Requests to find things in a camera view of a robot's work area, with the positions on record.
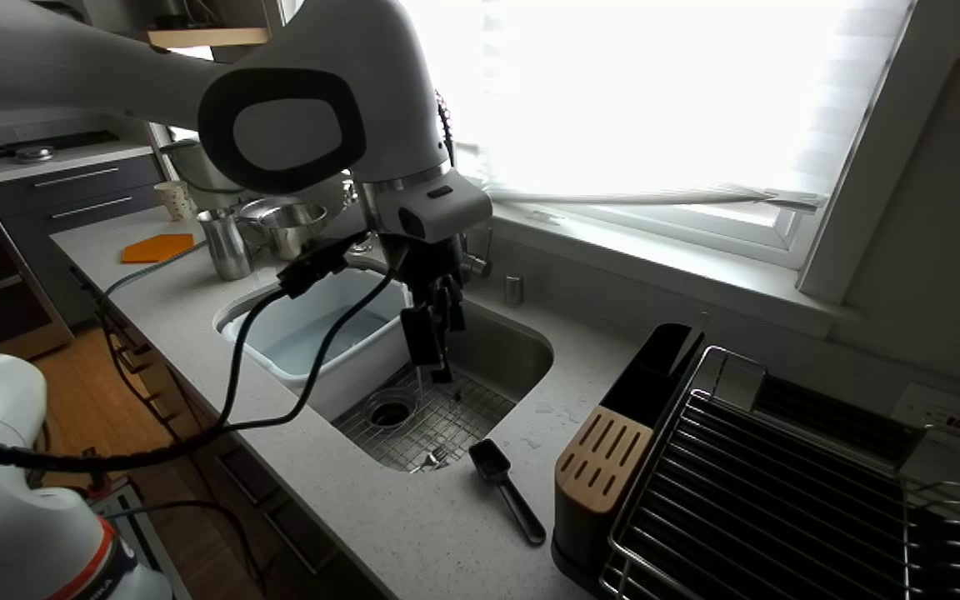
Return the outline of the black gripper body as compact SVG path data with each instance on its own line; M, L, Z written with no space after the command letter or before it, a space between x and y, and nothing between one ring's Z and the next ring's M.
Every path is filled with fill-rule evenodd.
M411 291L418 308L431 308L443 322L464 321L459 255L453 240L420 244L385 235L395 277Z

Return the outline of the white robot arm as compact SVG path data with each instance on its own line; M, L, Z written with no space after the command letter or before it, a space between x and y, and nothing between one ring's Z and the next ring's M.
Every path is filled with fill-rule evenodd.
M0 110L85 108L190 127L206 161L255 192L300 192L337 173L364 195L368 234L411 288L411 364L451 375L464 327L453 240L491 195L451 165L437 89L400 0L304 0L234 63L156 53L34 0L0 0Z

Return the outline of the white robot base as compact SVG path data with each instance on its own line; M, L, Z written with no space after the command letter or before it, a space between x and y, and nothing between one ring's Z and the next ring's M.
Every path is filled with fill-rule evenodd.
M45 419L45 374L0 354L0 443L30 450ZM0 600L173 600L173 585L76 491L0 468Z

